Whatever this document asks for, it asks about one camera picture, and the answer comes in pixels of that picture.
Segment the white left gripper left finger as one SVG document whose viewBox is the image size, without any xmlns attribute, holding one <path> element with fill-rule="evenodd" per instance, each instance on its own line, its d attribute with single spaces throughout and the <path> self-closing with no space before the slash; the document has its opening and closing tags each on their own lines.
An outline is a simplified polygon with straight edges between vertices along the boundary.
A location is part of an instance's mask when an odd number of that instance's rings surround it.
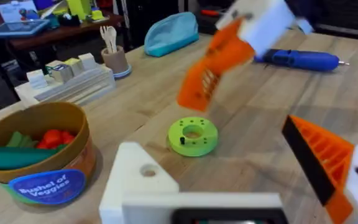
<svg viewBox="0 0 358 224">
<path fill-rule="evenodd" d="M 179 184 L 137 142 L 119 145 L 99 204 L 102 224 L 123 224 L 125 193 L 178 193 Z"/>
</svg>

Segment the finger of the white orange right gripper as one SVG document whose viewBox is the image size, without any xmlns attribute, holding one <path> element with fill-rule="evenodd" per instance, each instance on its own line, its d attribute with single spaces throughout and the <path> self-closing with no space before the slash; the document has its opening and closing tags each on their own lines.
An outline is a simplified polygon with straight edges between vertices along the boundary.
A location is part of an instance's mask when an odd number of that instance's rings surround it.
<svg viewBox="0 0 358 224">
<path fill-rule="evenodd" d="M 224 73 L 264 54 L 294 20 L 284 0 L 236 1 L 216 23 L 206 53 L 187 71 L 177 103 L 206 110 Z"/>
<path fill-rule="evenodd" d="M 313 26 L 305 18 L 297 18 L 296 24 L 299 30 L 301 30 L 304 34 L 310 34 L 313 32 Z"/>
</svg>

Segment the white orange left gripper right finger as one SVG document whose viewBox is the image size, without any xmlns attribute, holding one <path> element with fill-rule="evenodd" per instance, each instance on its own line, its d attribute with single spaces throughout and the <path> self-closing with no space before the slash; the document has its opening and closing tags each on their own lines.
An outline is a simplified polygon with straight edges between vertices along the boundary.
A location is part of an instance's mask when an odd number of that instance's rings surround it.
<svg viewBox="0 0 358 224">
<path fill-rule="evenodd" d="M 297 116 L 282 134 L 333 223 L 358 223 L 358 144 Z"/>
</svg>

